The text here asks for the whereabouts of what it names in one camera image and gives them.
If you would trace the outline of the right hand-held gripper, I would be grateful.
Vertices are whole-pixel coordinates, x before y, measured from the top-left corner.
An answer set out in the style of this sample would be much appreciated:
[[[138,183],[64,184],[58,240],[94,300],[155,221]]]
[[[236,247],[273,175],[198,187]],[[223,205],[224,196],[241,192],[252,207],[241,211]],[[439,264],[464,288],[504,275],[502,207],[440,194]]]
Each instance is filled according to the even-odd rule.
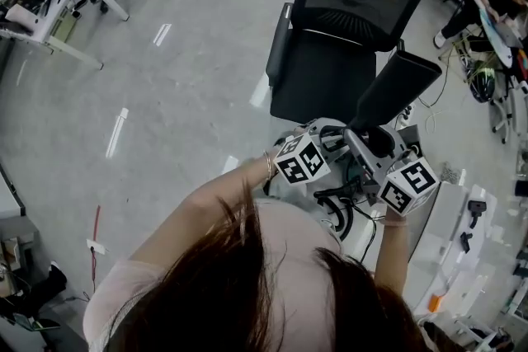
[[[392,151],[385,157],[372,157],[370,177],[379,186],[377,200],[404,217],[427,202],[439,180],[423,154],[415,124],[381,129],[391,137]]]

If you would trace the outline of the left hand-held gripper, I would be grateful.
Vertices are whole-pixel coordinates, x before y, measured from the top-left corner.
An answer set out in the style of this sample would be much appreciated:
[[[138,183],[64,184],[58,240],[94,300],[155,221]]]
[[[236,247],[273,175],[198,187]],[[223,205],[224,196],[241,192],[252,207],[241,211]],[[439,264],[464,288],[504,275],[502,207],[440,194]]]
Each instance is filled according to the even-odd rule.
[[[330,165],[349,152],[342,137],[344,127],[339,120],[319,118],[286,132],[273,158],[276,170],[289,185],[308,184],[328,175]]]

